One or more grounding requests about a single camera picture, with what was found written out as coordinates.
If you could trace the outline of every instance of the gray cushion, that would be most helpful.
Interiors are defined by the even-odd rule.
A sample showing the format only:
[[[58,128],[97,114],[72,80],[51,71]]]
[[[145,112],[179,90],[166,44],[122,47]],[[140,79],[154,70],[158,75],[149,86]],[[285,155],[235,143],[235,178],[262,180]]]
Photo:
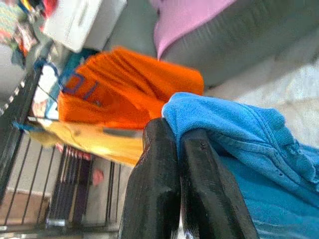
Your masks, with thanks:
[[[198,69],[205,84],[214,86],[318,25],[318,0],[238,0],[174,42],[161,59]]]
[[[136,52],[156,57],[153,32],[157,20],[156,10],[149,0],[128,0],[104,50],[124,46]]]

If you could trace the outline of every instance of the pink cloth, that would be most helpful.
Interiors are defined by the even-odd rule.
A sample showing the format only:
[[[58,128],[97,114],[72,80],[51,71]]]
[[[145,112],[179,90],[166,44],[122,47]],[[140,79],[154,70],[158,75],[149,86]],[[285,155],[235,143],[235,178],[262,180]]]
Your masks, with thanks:
[[[103,171],[100,170],[100,169],[94,169],[92,179],[93,179],[92,180],[93,181],[93,186],[99,185],[104,180]]]
[[[159,9],[154,42],[160,59],[166,48],[207,23],[236,0],[150,0]]]

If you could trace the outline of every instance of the orange shirt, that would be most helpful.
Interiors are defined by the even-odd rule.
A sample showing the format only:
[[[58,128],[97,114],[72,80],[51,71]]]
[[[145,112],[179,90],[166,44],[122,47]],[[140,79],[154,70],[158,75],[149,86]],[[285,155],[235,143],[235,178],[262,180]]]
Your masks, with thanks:
[[[61,121],[143,129],[176,92],[203,94],[201,74],[124,48],[90,57],[58,98]]]

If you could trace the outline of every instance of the laundry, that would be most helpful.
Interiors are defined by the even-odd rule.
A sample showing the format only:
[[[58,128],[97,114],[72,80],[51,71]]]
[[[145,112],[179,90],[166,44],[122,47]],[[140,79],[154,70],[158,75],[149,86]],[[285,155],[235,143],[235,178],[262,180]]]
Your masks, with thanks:
[[[90,57],[58,98],[59,120],[143,129],[176,92],[203,94],[201,74],[124,48]]]
[[[236,0],[150,1],[159,12],[159,20],[154,29],[158,59],[173,42],[212,20],[236,2]]]
[[[177,93],[162,113],[176,137],[179,155],[185,132],[208,130],[212,147],[236,176],[256,227],[315,238],[319,150],[299,144],[278,111]]]
[[[57,136],[55,143],[63,142],[84,152],[128,166],[135,166],[143,152],[140,137],[112,135],[103,132],[100,126],[54,121],[49,125],[43,124],[43,127]]]

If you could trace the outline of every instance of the blue cloth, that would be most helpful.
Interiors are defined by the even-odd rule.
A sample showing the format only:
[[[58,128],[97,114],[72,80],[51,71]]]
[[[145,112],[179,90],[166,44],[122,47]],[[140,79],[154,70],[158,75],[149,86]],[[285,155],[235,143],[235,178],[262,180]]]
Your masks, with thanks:
[[[179,158],[182,135],[204,128],[223,160],[229,155],[236,159],[227,166],[238,179],[260,234],[265,230],[268,235],[268,228],[291,238],[293,233],[305,235],[307,229],[306,238],[318,237],[319,150],[299,144],[278,111],[177,93],[162,114],[176,137]],[[248,183],[243,175],[250,174],[260,180]]]

